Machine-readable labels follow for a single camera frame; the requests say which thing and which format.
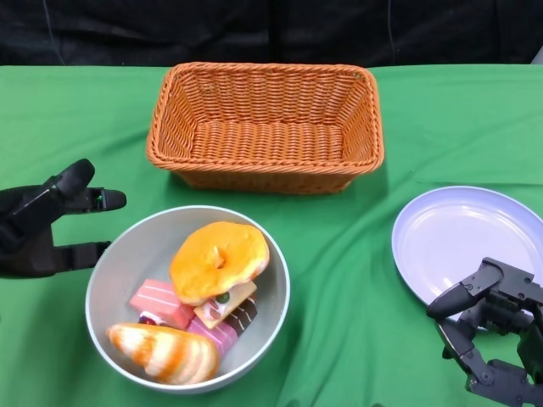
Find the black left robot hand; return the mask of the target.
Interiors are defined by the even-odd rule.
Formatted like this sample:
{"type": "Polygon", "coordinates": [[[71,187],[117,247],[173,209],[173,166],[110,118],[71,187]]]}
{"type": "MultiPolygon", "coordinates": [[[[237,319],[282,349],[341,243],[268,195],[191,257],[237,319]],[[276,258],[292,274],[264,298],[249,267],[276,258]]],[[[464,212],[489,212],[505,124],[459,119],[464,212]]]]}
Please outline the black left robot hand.
{"type": "Polygon", "coordinates": [[[1,191],[1,276],[42,278],[93,268],[109,241],[56,246],[52,224],[64,215],[107,212],[126,206],[117,190],[89,187],[95,168],[80,159],[41,185],[1,191]]]}

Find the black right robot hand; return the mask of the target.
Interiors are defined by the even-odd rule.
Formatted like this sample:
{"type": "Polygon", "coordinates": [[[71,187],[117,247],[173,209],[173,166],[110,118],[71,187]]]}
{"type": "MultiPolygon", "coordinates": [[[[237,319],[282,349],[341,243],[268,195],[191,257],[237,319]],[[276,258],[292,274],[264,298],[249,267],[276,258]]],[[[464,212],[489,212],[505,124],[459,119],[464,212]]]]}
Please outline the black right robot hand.
{"type": "Polygon", "coordinates": [[[484,258],[476,272],[441,293],[426,314],[444,344],[442,357],[466,373],[466,389],[507,406],[542,405],[542,287],[524,270],[484,258]],[[473,339],[483,327],[519,337],[522,366],[484,361],[473,339]]]}

